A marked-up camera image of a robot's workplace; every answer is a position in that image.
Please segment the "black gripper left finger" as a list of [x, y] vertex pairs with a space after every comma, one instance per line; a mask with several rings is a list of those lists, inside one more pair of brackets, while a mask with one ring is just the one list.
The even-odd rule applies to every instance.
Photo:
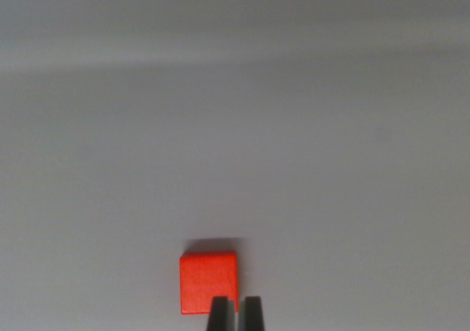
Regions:
[[234, 302], [228, 297], [214, 297], [206, 324], [206, 331], [234, 331]]

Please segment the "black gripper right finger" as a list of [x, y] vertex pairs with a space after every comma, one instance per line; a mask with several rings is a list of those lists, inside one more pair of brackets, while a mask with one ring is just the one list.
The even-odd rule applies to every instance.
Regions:
[[239, 304], [238, 331], [265, 331], [260, 296], [245, 297]]

